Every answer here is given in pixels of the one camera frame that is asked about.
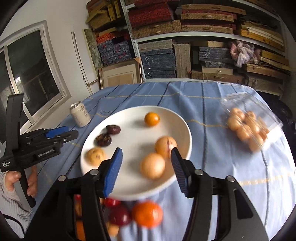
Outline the person left hand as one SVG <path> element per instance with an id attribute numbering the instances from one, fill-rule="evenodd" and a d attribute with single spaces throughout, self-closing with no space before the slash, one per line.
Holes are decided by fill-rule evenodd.
<path id="1" fill-rule="evenodd" d="M 35 197 L 38 192 L 38 185 L 37 185 L 37 167 L 32 166 L 32 172 L 27 179 L 28 181 L 28 189 L 27 195 L 31 197 Z M 8 171 L 4 174 L 4 193 L 6 196 L 12 200 L 20 202 L 18 195 L 16 194 L 14 184 L 19 181 L 21 178 L 21 173 L 18 171 Z"/>

